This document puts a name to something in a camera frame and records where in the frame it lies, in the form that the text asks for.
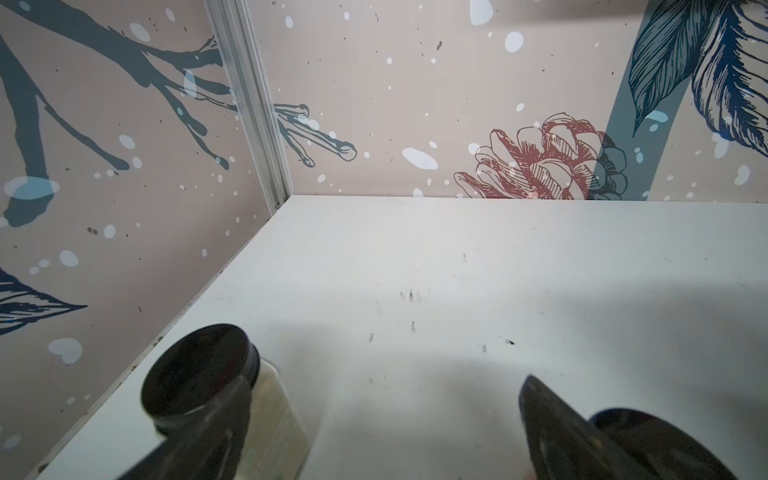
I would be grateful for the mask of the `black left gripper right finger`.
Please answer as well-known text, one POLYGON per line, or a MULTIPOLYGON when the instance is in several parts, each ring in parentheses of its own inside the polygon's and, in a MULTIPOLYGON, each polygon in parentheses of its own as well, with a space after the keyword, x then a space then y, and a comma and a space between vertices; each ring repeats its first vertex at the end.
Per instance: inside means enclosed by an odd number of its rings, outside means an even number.
POLYGON ((537 377, 525 379, 518 402, 538 480, 654 477, 537 377))

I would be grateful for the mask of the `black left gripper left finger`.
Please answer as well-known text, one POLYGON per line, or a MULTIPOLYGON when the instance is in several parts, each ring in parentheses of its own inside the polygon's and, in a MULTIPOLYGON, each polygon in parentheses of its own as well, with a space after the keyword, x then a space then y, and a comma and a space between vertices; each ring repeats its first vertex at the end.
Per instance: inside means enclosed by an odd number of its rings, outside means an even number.
POLYGON ((233 479, 248 431, 250 403, 250 384, 236 378, 121 478, 233 479))

